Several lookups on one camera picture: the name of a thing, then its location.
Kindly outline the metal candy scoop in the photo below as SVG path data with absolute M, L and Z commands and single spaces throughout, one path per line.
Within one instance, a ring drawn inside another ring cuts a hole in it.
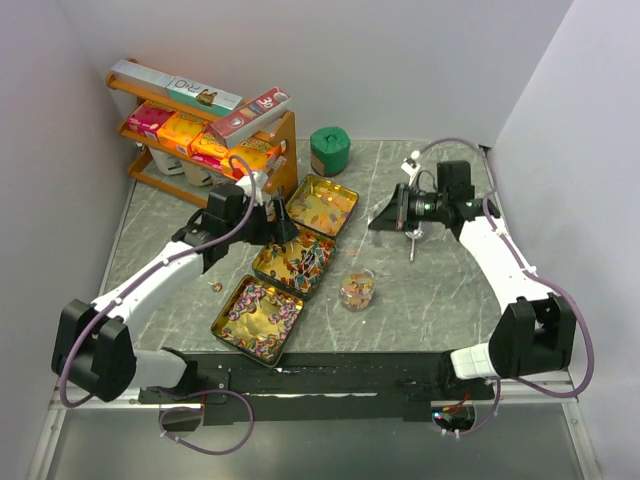
M 407 238 L 410 240 L 410 252 L 409 261 L 413 262 L 416 256 L 417 244 L 424 238 L 426 233 L 426 223 L 419 222 L 417 226 L 406 233 Z

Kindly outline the tin of round lollipops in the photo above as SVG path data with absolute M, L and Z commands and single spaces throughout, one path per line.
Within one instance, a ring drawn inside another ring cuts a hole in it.
M 257 278 L 309 300 L 334 257 L 336 242 L 302 226 L 298 230 L 298 235 L 288 243 L 264 246 L 252 268 Z

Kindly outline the tin of pastel candies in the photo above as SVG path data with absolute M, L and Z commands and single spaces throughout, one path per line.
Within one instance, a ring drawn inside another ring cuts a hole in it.
M 287 203 L 289 216 L 319 234 L 336 238 L 355 210 L 359 194 L 317 175 L 307 175 Z

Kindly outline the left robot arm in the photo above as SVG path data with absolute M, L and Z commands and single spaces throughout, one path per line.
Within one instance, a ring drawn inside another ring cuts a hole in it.
M 198 389 L 196 362 L 171 348 L 137 350 L 136 338 L 165 300 L 206 273 L 230 245 L 286 244 L 297 234 L 282 196 L 265 198 L 249 177 L 212 190 L 206 207 L 149 264 L 93 301 L 75 299 L 63 308 L 51 362 L 62 404 L 81 404 L 69 398 L 69 384 L 104 402 L 129 388 L 155 388 L 174 401 L 190 400 Z

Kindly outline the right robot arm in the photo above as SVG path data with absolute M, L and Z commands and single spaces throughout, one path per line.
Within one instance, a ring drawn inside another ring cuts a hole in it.
M 437 374 L 437 386 L 456 399 L 472 379 L 515 379 L 568 367 L 577 318 L 562 294 L 533 278 L 533 268 L 513 246 L 500 211 L 488 197 L 477 196 L 470 164 L 464 160 L 437 165 L 436 187 L 418 186 L 420 166 L 407 158 L 408 175 L 389 203 L 369 220 L 372 231 L 409 232 L 424 223 L 448 229 L 471 254 L 491 286 L 501 308 L 488 341 L 452 350 Z

